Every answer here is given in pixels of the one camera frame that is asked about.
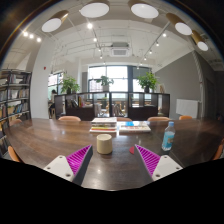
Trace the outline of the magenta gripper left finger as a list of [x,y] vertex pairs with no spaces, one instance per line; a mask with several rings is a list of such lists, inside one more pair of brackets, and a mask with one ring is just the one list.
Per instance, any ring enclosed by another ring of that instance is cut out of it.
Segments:
[[57,156],[44,170],[80,186],[92,155],[93,147],[88,145],[68,156]]

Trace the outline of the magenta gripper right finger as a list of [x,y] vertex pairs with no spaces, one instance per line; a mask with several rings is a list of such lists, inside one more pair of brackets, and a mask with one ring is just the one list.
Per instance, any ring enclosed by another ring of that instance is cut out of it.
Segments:
[[138,161],[140,173],[145,182],[154,182],[182,169],[168,155],[159,156],[139,145],[134,146],[134,156]]

